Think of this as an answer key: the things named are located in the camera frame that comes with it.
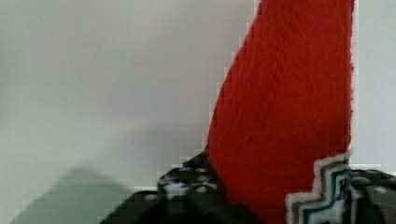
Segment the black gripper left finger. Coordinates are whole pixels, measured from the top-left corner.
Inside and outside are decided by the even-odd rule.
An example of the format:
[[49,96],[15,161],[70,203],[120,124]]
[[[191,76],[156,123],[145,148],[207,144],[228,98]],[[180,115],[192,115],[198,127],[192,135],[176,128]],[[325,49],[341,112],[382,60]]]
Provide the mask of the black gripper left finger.
[[161,176],[155,190],[129,196],[100,224],[265,224],[230,203],[206,152]]

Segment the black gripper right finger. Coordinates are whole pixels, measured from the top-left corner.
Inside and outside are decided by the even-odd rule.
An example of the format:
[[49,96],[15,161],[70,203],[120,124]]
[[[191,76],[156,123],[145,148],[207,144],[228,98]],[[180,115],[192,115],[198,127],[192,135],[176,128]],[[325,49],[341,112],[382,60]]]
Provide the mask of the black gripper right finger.
[[352,170],[342,224],[396,224],[396,177],[374,169]]

